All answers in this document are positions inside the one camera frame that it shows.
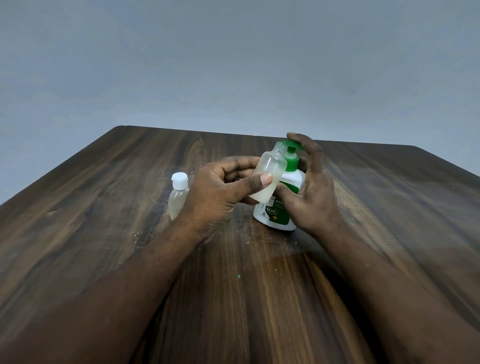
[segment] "brown wooden tabletop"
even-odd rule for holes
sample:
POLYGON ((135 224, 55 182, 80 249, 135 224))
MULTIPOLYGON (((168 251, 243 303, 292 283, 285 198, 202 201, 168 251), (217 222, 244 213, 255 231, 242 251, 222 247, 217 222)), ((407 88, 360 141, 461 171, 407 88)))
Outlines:
MULTIPOLYGON (((0 345, 169 224, 170 177, 278 138, 117 127, 0 206, 0 345)), ((480 330, 480 178, 412 146, 319 142, 342 214, 480 330)), ((378 337, 303 232, 238 205, 196 249, 145 332, 152 363, 372 363, 378 337)))

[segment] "hand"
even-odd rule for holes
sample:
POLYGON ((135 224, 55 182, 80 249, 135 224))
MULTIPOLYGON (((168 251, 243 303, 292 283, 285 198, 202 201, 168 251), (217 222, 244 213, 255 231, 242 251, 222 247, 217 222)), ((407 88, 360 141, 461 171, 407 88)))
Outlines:
POLYGON ((175 219, 208 238, 223 224, 237 202, 255 205, 248 196, 270 183, 269 173, 252 175, 259 157, 228 157, 201 167, 193 179, 185 205, 175 219))
POLYGON ((315 238, 336 229, 342 222, 332 176, 323 169, 323 150, 306 135, 288 133, 288 139, 301 143, 308 154, 300 158, 299 169, 306 172, 299 194, 279 183, 275 194, 282 200, 296 226, 315 238))

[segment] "person's right hand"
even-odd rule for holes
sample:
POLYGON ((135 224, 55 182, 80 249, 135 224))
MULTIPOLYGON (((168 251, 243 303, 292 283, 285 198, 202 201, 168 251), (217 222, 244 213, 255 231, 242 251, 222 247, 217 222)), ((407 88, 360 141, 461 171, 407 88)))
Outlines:
POLYGON ((288 133, 288 139, 299 142, 308 157, 300 158, 299 169, 306 172, 299 194, 280 182, 275 194, 283 202, 293 223, 321 239, 343 223, 335 196, 332 176, 323 169, 323 150, 306 135, 288 133))

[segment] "gray wall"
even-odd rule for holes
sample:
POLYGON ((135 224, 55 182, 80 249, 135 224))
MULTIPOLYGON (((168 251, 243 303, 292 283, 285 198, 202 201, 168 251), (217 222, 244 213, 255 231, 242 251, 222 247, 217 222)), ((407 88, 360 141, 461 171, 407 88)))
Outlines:
POLYGON ((5 0, 0 203, 116 125, 422 147, 480 174, 478 0, 5 0))

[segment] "bottle label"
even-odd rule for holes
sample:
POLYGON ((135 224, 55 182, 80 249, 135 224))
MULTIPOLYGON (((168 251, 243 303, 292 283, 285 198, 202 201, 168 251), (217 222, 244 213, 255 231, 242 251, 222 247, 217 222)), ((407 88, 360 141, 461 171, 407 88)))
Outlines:
MULTIPOLYGON (((298 187, 291 185, 290 183, 282 183, 292 192, 298 194, 298 187)), ((285 206, 283 206, 282 201, 280 201, 277 197, 272 196, 270 201, 268 201, 266 204, 262 204, 262 210, 262 215, 268 217, 271 222, 280 225, 288 225, 290 222, 290 216, 288 215, 287 210, 285 210, 285 206)))

